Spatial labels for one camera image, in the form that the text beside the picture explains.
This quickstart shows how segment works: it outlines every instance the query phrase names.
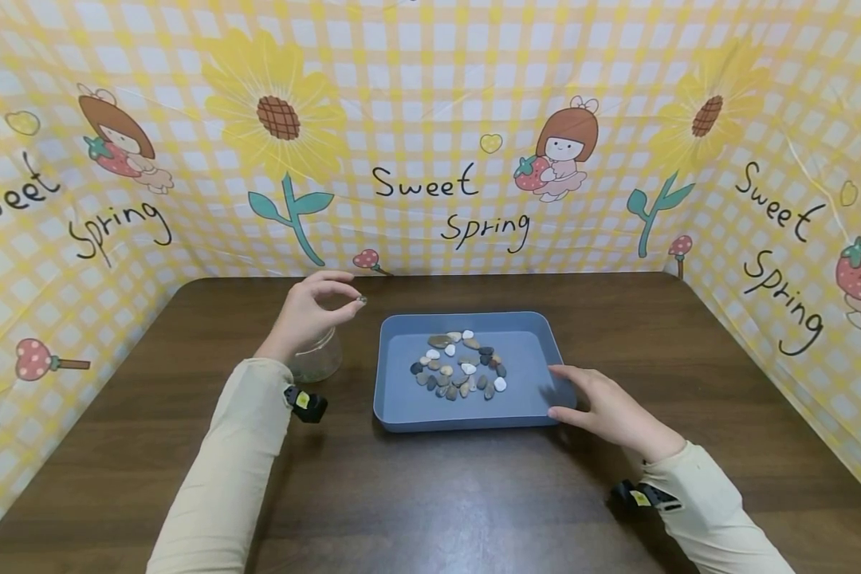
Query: cartoon mushroom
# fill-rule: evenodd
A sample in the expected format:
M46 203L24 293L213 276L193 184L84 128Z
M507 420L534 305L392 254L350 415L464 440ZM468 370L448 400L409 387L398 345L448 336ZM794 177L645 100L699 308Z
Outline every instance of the cartoon mushroom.
M16 345L16 376L19 379L39 380L48 371L58 368L73 368L85 370L90 368L88 361L62 359L51 355L48 346L38 339L23 339Z
M676 258L677 277L682 278L682 262L686 259L686 254L692 249L692 237L688 235L680 235L673 240L672 246L667 253Z
M379 254L373 249L364 249L360 254L354 255L353 262L360 269L370 269L377 273L382 273L384 276L393 277L392 273L379 266Z

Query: left hand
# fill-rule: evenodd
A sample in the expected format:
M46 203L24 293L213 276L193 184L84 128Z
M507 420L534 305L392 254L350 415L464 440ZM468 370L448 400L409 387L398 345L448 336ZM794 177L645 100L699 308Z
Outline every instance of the left hand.
M302 345L353 319L366 304L358 301L360 292L348 285L353 278L344 271L317 271L292 286L271 333L254 356L286 364ZM318 304L329 295L344 295L354 301L329 312Z

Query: right hand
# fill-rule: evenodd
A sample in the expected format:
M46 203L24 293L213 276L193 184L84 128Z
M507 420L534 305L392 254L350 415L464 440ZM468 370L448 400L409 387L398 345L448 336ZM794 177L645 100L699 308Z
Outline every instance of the right hand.
M590 431L613 445L631 448L648 463L672 457L685 448L686 440L676 430L658 421L600 371L564 364L550 365L549 370L574 383L590 403L587 412L551 407L549 417Z

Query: sunflower center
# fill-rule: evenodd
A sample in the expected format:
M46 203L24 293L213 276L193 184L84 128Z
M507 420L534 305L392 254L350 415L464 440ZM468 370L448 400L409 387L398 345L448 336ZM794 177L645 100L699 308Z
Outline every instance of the sunflower center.
M297 110L280 97L264 96L259 100L257 114L261 125L279 140L295 140L300 135Z
M692 135L696 138L703 138L708 135L708 132L712 131L714 122L721 115L722 108L723 98L720 96L715 96L705 102L702 109L695 114L695 119L692 120Z

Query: hand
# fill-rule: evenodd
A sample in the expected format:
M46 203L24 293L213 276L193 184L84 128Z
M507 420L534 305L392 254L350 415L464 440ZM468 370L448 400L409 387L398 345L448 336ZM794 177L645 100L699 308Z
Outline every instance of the hand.
M686 446L686 440L644 410L617 382L600 371L553 364L552 373L569 379L586 396L588 412L551 407L548 416L590 431L613 445L631 448L648 463L672 457Z
M316 339L329 328L353 319L366 304L358 300L360 293L357 289L341 283L352 281L353 278L353 274L344 271L318 271L292 286L271 334L255 352L255 356L286 364L302 345ZM329 295L344 295L355 301L329 312L317 303Z

